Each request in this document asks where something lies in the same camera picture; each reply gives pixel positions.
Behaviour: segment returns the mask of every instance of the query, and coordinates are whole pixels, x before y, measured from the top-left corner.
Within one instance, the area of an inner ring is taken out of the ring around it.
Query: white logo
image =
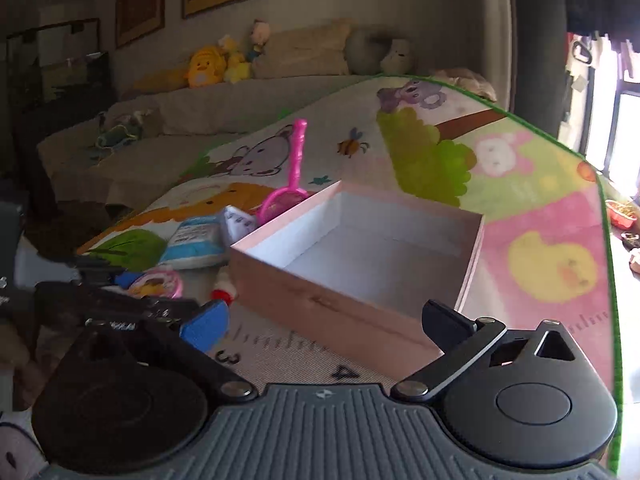
[[[319,390],[316,392],[318,399],[327,400],[329,397],[333,397],[334,393],[331,390]]]

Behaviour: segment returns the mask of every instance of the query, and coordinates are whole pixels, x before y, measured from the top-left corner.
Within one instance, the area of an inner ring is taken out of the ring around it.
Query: beige sofa cover
[[[38,152],[56,200],[146,207],[164,193],[204,151],[275,122],[362,76],[303,76],[249,79],[185,88],[118,102],[106,114],[109,126],[120,115],[156,108],[162,134],[143,138],[99,164],[86,156],[98,136],[94,119],[43,140]]]

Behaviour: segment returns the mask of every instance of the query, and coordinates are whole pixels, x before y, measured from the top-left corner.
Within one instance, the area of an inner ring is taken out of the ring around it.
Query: screw
[[[227,397],[239,399],[240,397],[249,395],[253,389],[249,383],[245,383],[244,381],[229,381],[220,387],[220,391]]]
[[[429,391],[427,385],[420,381],[401,381],[396,384],[396,390],[405,397],[421,397]]]

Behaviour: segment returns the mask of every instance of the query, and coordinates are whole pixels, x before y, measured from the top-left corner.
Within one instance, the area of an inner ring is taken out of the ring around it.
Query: yellow stuffed toy
[[[201,48],[191,57],[187,79],[191,88],[221,83],[225,77],[226,61],[218,46]]]
[[[227,56],[225,81],[237,83],[242,79],[249,79],[251,77],[251,63],[248,63],[244,54],[240,52],[238,43],[227,34],[218,41],[218,45]]]

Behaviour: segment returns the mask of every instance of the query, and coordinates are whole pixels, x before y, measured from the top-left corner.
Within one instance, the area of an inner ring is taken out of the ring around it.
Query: pink round toy
[[[306,121],[304,119],[296,119],[293,123],[293,133],[290,138],[289,185],[276,189],[262,202],[257,215],[260,225],[273,220],[276,216],[291,209],[309,196],[308,192],[298,187],[300,183],[300,165],[302,164],[302,148],[305,143],[305,130]]]
[[[131,283],[128,293],[137,298],[144,296],[180,298],[182,296],[182,279],[175,270],[156,267],[149,269]]]

